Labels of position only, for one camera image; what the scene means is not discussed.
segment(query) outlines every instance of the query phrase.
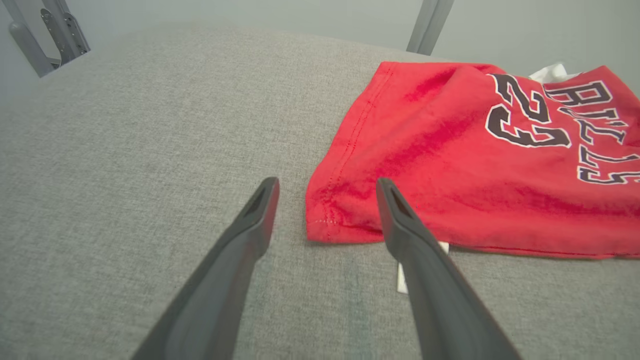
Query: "gray tablecloth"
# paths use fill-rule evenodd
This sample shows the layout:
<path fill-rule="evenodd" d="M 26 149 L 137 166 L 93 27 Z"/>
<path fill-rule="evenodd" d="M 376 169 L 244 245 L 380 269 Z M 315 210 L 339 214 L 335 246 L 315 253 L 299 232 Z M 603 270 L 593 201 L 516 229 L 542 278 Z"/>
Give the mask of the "gray tablecloth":
<path fill-rule="evenodd" d="M 129 357 L 266 176 L 282 194 L 236 357 L 419 356 L 384 244 L 305 237 L 309 177 L 384 60 L 435 61 L 165 26 L 2 109 L 0 358 Z M 451 257 L 525 358 L 640 358 L 640 262 Z"/>

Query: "red fabric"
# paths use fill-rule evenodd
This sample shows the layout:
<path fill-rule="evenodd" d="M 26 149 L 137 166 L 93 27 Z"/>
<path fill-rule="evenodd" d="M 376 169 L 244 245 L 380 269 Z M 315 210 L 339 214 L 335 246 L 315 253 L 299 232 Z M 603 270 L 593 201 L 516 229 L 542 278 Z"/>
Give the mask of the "red fabric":
<path fill-rule="evenodd" d="M 389 177 L 440 241 L 638 258 L 639 118 L 606 67 L 543 86 L 491 65 L 382 63 L 311 177 L 308 238 L 382 241 Z"/>

